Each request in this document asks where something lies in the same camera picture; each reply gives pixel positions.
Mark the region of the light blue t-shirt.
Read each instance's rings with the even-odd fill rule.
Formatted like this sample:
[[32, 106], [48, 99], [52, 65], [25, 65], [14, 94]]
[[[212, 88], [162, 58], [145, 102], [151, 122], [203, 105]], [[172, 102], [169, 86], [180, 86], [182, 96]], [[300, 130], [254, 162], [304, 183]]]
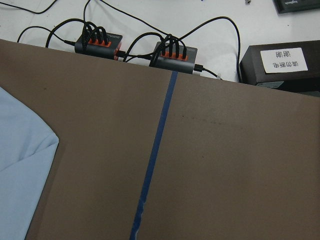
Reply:
[[0, 90], [0, 238], [23, 240], [59, 138], [34, 111]]

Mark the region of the black power adapter box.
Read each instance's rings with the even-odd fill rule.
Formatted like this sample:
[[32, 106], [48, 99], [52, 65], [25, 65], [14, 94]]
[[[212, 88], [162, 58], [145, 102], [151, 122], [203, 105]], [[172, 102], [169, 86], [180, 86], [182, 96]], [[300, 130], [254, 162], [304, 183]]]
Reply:
[[241, 62], [244, 84], [292, 93], [320, 91], [320, 41], [250, 45]]

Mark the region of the black keyboard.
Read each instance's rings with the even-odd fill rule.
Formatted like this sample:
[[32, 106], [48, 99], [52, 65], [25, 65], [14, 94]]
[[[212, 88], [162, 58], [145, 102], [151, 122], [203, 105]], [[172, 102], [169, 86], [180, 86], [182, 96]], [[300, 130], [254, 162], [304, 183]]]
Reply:
[[320, 0], [274, 0], [273, 2], [279, 14], [320, 8]]

